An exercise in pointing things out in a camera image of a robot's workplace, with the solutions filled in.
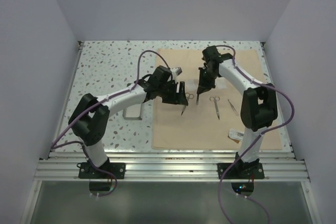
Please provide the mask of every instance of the small tag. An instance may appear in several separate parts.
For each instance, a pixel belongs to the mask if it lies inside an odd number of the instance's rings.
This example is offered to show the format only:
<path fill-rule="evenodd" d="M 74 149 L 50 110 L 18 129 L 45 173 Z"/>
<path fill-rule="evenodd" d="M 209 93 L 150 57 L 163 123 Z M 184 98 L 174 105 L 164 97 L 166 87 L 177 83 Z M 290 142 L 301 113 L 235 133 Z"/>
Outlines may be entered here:
<path fill-rule="evenodd" d="M 243 137 L 244 137 L 243 132 L 236 131 L 234 129 L 229 130 L 229 138 L 234 139 L 234 140 L 238 140 L 238 141 L 242 141 Z"/>

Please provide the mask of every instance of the beige cloth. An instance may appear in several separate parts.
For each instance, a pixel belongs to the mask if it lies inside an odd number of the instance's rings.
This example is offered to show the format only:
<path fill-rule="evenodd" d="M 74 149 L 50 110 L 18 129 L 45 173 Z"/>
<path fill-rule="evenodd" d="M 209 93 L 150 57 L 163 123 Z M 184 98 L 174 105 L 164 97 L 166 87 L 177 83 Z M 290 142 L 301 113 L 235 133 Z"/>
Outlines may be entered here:
<path fill-rule="evenodd" d="M 182 74 L 178 81 L 194 80 L 198 85 L 198 67 L 203 65 L 201 50 L 176 50 L 160 49 L 159 53 L 169 63 L 171 68 L 182 67 Z M 236 55 L 237 62 L 256 79 L 265 82 L 260 61 L 255 50 L 239 50 Z M 164 63 L 158 57 L 156 65 Z M 176 149 L 176 150 L 237 150 L 240 143 L 228 137 L 230 129 L 244 132 L 244 125 L 228 102 L 233 104 L 240 114 L 242 96 L 231 83 L 225 80 L 225 89 L 212 89 L 199 96 L 199 104 L 196 106 L 196 90 L 190 91 L 188 85 L 186 92 L 194 94 L 194 99 L 189 100 L 181 116 L 182 106 L 164 104 L 161 98 L 154 102 L 154 127 L 153 148 Z M 218 120 L 214 102 L 211 96 L 220 97 Z M 280 150 L 281 141 L 278 130 L 267 133 L 261 145 L 262 150 Z"/>

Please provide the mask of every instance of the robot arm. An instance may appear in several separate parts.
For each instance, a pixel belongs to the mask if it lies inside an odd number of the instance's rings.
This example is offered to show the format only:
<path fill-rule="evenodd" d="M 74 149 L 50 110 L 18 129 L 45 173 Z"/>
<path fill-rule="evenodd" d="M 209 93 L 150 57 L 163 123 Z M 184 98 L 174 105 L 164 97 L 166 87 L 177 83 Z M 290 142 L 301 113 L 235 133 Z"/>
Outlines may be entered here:
<path fill-rule="evenodd" d="M 181 68 L 168 69 L 159 66 L 149 79 L 140 79 L 132 89 L 125 88 L 108 95 L 94 97 L 85 94 L 69 119 L 69 124 L 90 106 L 107 99 L 104 104 L 97 106 L 91 116 L 82 116 L 72 127 L 76 136 L 84 143 L 85 151 L 92 163 L 101 170 L 110 170 L 109 159 L 102 145 L 108 118 L 117 112 L 135 104 L 144 103 L 156 97 L 161 97 L 163 103 L 188 105 L 185 97 L 184 82 L 175 82 L 175 77 L 182 73 Z"/>
<path fill-rule="evenodd" d="M 215 88 L 217 77 L 226 78 L 243 96 L 240 118 L 245 126 L 242 145 L 236 154 L 240 156 L 264 130 L 272 125 L 273 120 L 278 116 L 275 91 L 260 87 L 249 82 L 238 72 L 232 61 L 231 54 L 220 54 L 216 46 L 207 47 L 202 52 L 204 67 L 199 68 L 199 84 L 197 95 Z M 252 80 L 255 80 L 249 73 L 239 67 Z M 242 157 L 240 168 L 256 166 L 259 162 L 259 150 L 262 143 L 260 140 Z"/>

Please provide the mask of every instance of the white enclosure wall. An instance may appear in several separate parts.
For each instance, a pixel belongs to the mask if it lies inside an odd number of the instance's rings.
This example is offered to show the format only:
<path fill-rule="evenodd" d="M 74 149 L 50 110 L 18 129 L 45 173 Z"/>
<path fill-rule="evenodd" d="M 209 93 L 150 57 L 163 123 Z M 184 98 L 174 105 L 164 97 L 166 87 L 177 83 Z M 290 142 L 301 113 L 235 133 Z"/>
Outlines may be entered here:
<path fill-rule="evenodd" d="M 336 0 L 291 0 L 266 43 L 276 86 L 296 107 L 288 130 L 324 223 L 335 223 Z"/>
<path fill-rule="evenodd" d="M 79 40 L 265 41 L 290 0 L 57 0 Z"/>
<path fill-rule="evenodd" d="M 0 223 L 19 223 L 74 68 L 56 0 L 0 0 Z"/>

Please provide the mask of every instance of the purple cable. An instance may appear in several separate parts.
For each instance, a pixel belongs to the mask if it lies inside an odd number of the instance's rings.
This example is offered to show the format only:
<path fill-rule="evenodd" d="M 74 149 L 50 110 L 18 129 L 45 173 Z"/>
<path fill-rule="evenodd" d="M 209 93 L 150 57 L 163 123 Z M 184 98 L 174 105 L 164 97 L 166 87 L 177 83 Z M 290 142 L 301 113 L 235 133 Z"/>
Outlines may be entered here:
<path fill-rule="evenodd" d="M 248 81 L 250 81 L 251 83 L 255 84 L 255 85 L 258 85 L 258 86 L 261 86 L 261 87 L 264 87 L 264 88 L 267 88 L 267 89 L 270 89 L 270 90 L 274 90 L 278 93 L 280 93 L 282 96 L 284 96 L 286 98 L 286 100 L 289 102 L 290 104 L 290 107 L 291 107 L 291 115 L 289 117 L 289 119 L 285 122 L 283 122 L 282 124 L 278 125 L 278 126 L 275 126 L 275 127 L 272 127 L 272 128 L 269 128 L 267 130 L 264 130 L 262 131 L 257 137 L 256 139 L 251 143 L 251 145 L 232 163 L 230 164 L 226 170 L 223 172 L 222 176 L 221 176 L 221 179 L 219 181 L 219 184 L 218 184 L 218 202 L 219 202 L 219 206 L 221 207 L 221 210 L 223 212 L 223 214 L 225 215 L 226 219 L 231 223 L 231 224 L 234 224 L 234 222 L 232 221 L 232 219 L 230 218 L 230 216 L 227 214 L 227 212 L 225 211 L 224 207 L 223 207 L 223 203 L 222 203 L 222 199 L 221 199 L 221 193 L 222 193 L 222 182 L 223 182 L 223 179 L 225 177 L 225 175 L 227 174 L 227 172 L 256 144 L 256 142 L 261 138 L 262 135 L 264 135 L 265 133 L 267 132 L 270 132 L 272 130 L 276 130 L 278 128 L 281 128 L 285 125 L 287 125 L 288 123 L 290 123 L 290 121 L 292 121 L 293 117 L 294 117 L 294 114 L 295 114 L 295 109 L 294 109 L 294 104 L 293 102 L 289 99 L 289 97 L 284 94 L 282 91 L 274 88 L 274 87 L 270 87 L 268 85 L 265 85 L 265 84 L 262 84 L 262 83 L 258 83 L 254 80 L 252 80 L 249 76 L 247 76 L 241 69 L 239 69 L 238 66 L 236 66 L 236 50 L 231 47 L 231 46 L 227 46 L 227 45 L 218 45 L 216 47 L 226 47 L 226 48 L 229 48 L 233 51 L 233 57 L 232 57 L 232 62 L 233 62 L 233 65 L 235 66 L 235 68 L 237 69 L 237 71 Z M 249 198 L 249 200 L 253 201 L 254 203 L 258 204 L 266 213 L 267 215 L 267 222 L 268 224 L 271 223 L 270 221 L 270 215 L 269 215 L 269 212 L 267 211 L 267 209 L 259 202 L 257 202 L 256 200 L 252 199 L 252 198 Z"/>
<path fill-rule="evenodd" d="M 117 97 L 117 96 L 119 96 L 119 95 L 121 95 L 121 94 L 125 94 L 125 93 L 127 93 L 127 92 L 130 92 L 130 91 L 132 91 L 132 90 L 134 90 L 135 89 L 135 87 L 138 85 L 138 83 L 139 83 L 139 78 L 140 78 L 140 61 L 141 61 L 141 58 L 142 58 L 142 56 L 145 54 L 145 53 L 147 53 L 147 52 L 151 52 L 151 53 L 153 53 L 153 54 L 156 54 L 157 56 L 159 56 L 161 59 L 162 59 L 162 61 L 166 64 L 166 66 L 167 66 L 167 68 L 170 68 L 169 67 L 169 65 L 168 65 L 168 63 L 165 61 L 165 59 L 158 53 L 158 52 L 155 52 L 155 51 L 153 51 L 153 50 L 145 50 L 145 51 L 143 51 L 140 55 L 139 55 L 139 59 L 138 59 L 138 70 L 137 70 L 137 73 L 136 73 L 136 75 L 137 75 L 137 79 L 136 79 L 136 81 L 134 82 L 134 85 L 131 87 L 131 89 L 129 90 L 129 89 L 126 89 L 126 90 L 123 90 L 123 91 L 120 91 L 120 92 L 118 92 L 118 93 L 114 93 L 114 94 L 112 94 L 112 95 L 110 95 L 108 98 L 105 98 L 105 99 L 103 99 L 103 100 L 101 100 L 101 101 L 99 101 L 99 102 L 97 102 L 97 103 L 95 103 L 94 105 L 92 105 L 92 106 L 90 106 L 90 107 L 88 107 L 86 110 L 84 110 L 82 113 L 80 113 L 59 135 L 58 135 L 58 137 L 51 143 L 51 147 L 50 147 L 50 150 L 55 150 L 55 149 L 57 149 L 57 148 L 61 148 L 61 147 L 63 147 L 63 146 L 66 146 L 66 145 L 69 145 L 69 144 L 80 144 L 81 146 L 82 146 L 82 150 L 83 150 L 83 152 L 84 152 L 84 154 L 85 154 L 85 156 L 88 158 L 88 161 L 89 161 L 89 163 L 90 163 L 90 165 L 95 169 L 95 170 L 97 170 L 97 171 L 99 171 L 99 172 L 102 172 L 102 173 L 106 173 L 106 174 L 108 174 L 108 175 L 110 175 L 114 180 L 115 180 L 115 186 L 114 186 L 114 188 L 112 189 L 112 190 L 110 190 L 108 193 L 104 193 L 104 194 L 99 194 L 98 196 L 99 197 L 102 197 L 102 196 L 106 196 L 106 195 L 109 195 L 109 194 L 111 194 L 114 190 L 115 190 L 115 188 L 117 187 L 117 184 L 118 184 L 118 182 L 117 182 L 117 178 L 115 177 L 115 175 L 114 174 L 112 174 L 112 173 L 110 173 L 110 172 L 107 172 L 107 171 L 105 171 L 105 170 L 102 170 L 102 169 L 99 169 L 98 167 L 96 167 L 95 165 L 94 165 L 94 163 L 91 161 L 91 159 L 89 158 L 89 156 L 88 156 L 88 154 L 87 154 L 87 152 L 85 151 L 85 146 L 84 146 L 84 144 L 83 144 L 83 142 L 80 142 L 80 141 L 71 141 L 71 142 L 68 142 L 68 143 L 64 143 L 64 144 L 60 144 L 60 145 L 56 145 L 60 140 L 61 140 L 61 138 L 68 132 L 68 130 L 70 129 L 70 128 L 72 128 L 72 126 L 76 123 L 76 122 L 78 122 L 78 120 L 79 119 L 81 119 L 84 115 L 86 115 L 87 113 L 89 113 L 91 110 L 93 110 L 95 107 L 97 107 L 97 106 L 99 106 L 99 105 L 101 105 L 101 104 L 103 104 L 104 102 L 106 102 L 106 101 L 108 101 L 108 100 L 110 100 L 111 98 L 114 98 L 114 97 Z"/>

